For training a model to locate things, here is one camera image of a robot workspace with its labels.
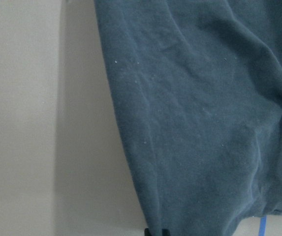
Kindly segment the black graphic t-shirt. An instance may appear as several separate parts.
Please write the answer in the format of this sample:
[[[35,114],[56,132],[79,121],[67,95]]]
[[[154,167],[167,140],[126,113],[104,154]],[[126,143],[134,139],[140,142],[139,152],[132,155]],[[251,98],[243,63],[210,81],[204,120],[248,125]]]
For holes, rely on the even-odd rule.
[[[97,0],[120,136],[151,236],[282,215],[282,0]]]

